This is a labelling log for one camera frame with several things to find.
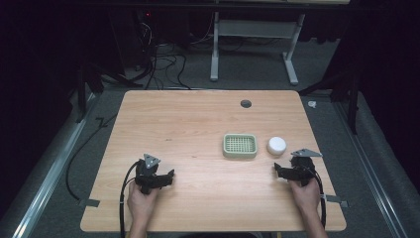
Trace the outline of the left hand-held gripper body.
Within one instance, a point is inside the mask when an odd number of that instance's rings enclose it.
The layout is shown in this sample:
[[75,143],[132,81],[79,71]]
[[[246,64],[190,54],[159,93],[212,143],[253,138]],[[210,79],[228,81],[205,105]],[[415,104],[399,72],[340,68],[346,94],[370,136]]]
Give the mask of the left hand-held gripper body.
[[141,187],[142,194],[150,194],[153,188],[163,187],[163,177],[156,175],[159,163],[160,159],[149,154],[144,154],[144,157],[139,159],[135,182]]

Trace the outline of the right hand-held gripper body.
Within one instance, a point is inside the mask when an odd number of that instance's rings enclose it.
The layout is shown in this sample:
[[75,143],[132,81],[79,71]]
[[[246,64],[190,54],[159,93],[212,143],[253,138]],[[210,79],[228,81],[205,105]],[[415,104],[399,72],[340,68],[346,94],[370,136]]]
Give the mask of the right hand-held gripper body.
[[312,160],[313,157],[321,157],[321,154],[309,149],[300,149],[292,152],[291,155],[292,168],[289,179],[300,181],[303,186],[306,186],[311,179],[316,179],[318,185],[322,186],[322,181]]

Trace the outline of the white round soap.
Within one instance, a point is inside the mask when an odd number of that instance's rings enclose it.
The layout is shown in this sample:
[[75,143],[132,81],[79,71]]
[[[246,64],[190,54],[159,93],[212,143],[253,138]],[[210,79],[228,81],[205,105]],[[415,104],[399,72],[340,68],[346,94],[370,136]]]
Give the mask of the white round soap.
[[268,140],[266,148],[274,156],[281,156],[286,151],[286,143],[280,137],[272,137]]

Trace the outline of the green soap dish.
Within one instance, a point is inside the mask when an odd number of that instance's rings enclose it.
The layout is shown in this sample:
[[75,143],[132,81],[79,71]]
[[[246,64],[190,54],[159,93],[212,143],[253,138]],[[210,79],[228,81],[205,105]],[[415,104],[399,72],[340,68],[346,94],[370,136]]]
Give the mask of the green soap dish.
[[231,159],[252,159],[257,155],[257,139],[252,134],[225,134],[223,155]]

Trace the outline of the person's left hand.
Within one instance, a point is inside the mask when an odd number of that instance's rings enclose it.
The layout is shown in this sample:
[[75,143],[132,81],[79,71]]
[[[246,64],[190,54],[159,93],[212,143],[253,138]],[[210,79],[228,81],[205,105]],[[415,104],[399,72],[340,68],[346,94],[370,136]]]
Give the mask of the person's left hand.
[[134,220],[147,220],[154,211],[158,188],[153,188],[149,194],[141,193],[141,187],[134,181],[129,185],[128,206]]

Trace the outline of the person's right hand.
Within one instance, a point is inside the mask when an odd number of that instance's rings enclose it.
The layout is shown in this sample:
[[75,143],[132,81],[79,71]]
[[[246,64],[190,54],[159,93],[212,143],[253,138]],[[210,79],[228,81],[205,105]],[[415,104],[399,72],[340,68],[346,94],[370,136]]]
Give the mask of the person's right hand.
[[305,215],[318,214],[318,205],[320,203],[319,185],[315,178],[302,186],[298,181],[290,180],[289,185],[292,189],[294,201],[300,212]]

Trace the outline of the black tripod stand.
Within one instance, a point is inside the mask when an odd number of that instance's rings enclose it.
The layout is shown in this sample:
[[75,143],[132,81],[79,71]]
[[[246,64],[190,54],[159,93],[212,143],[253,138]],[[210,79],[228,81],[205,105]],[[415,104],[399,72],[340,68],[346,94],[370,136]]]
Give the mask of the black tripod stand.
[[104,91],[102,76],[106,75],[118,83],[129,87],[142,87],[141,84],[134,83],[121,74],[109,71],[95,63],[82,64],[77,71],[77,123],[80,123],[87,115],[86,87],[89,87],[93,94],[101,94]]
[[316,90],[330,88],[332,102],[348,102],[347,123],[353,134],[357,134],[356,117],[358,111],[359,77],[354,65],[349,64],[333,75],[298,91],[300,96],[306,96]]

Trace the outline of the dark computer case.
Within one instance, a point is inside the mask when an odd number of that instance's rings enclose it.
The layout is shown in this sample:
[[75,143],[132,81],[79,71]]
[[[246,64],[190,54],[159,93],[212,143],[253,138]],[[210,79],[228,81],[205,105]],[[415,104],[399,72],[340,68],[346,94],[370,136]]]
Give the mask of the dark computer case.
[[146,68],[152,54],[152,29],[143,11],[116,9],[109,11],[114,38],[123,68]]

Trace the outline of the aluminium floor rail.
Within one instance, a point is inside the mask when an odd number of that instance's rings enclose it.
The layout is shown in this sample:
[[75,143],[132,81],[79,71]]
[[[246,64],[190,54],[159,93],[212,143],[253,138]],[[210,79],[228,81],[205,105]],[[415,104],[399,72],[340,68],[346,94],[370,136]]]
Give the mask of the aluminium floor rail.
[[356,134],[353,133],[352,129],[348,125],[347,113],[344,109],[344,106],[341,103],[334,103],[333,107],[338,114],[354,149],[356,150],[357,158],[361,164],[361,168],[369,189],[392,237],[408,238],[406,230],[403,227],[388,194],[383,188],[379,177],[377,176],[372,164],[370,163],[368,155],[360,139]]
[[30,173],[15,202],[19,213],[17,224],[12,228],[11,238],[29,238],[41,218],[53,192],[68,164],[70,155],[86,124],[78,118],[75,100],[70,116],[52,139],[40,161]]

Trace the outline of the white metal desk frame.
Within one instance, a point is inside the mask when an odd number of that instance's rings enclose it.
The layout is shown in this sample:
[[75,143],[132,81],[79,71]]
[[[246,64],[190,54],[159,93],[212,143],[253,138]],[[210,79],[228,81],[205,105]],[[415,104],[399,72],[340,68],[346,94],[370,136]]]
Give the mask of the white metal desk frame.
[[271,22],[252,20],[226,20],[220,19],[219,13],[213,14],[213,50],[211,57],[210,80],[219,78],[219,38],[220,37],[246,37],[246,38],[273,38],[289,39],[287,52],[281,54],[282,60],[291,85],[298,84],[298,78],[292,63],[292,57],[305,20],[305,14],[292,22]]

